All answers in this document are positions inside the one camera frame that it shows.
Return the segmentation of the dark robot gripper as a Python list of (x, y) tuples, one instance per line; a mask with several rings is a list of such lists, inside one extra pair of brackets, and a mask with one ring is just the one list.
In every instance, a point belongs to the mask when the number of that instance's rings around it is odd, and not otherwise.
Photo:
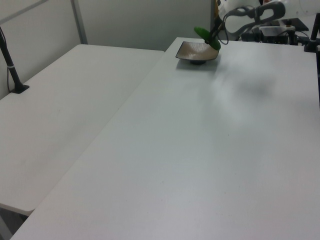
[(230, 11), (238, 7), (237, 0), (217, 0), (218, 16), (214, 19), (213, 28), (207, 33), (205, 43), (212, 43), (215, 38), (219, 35), (221, 28), (223, 27), (223, 22), (220, 18), (223, 18)]

